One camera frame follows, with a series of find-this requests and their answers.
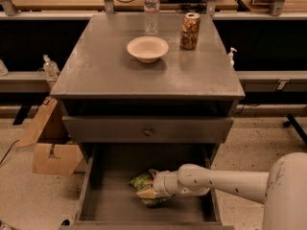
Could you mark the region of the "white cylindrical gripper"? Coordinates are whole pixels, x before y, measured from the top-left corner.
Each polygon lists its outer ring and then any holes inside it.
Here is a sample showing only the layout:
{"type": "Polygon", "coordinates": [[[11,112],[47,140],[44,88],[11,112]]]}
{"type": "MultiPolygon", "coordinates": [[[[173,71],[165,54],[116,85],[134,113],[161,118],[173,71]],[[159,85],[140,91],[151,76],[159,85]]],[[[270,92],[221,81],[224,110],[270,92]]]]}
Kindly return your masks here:
{"type": "Polygon", "coordinates": [[[136,192],[143,199],[171,196],[205,196],[209,188],[184,186],[177,179],[177,172],[160,172],[149,169],[149,174],[154,177],[153,187],[145,187],[136,192]]]}

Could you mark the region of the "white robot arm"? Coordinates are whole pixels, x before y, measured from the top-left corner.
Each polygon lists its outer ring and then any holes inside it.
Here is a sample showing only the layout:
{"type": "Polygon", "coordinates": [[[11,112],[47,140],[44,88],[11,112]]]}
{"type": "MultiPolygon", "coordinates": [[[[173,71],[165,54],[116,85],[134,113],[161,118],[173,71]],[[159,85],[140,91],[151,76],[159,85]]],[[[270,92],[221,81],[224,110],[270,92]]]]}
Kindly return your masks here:
{"type": "Polygon", "coordinates": [[[307,230],[307,154],[303,152],[280,157],[268,172],[184,164],[174,172],[150,169],[130,184],[148,206],[174,196],[204,196],[216,189],[262,204],[263,230],[307,230]]]}

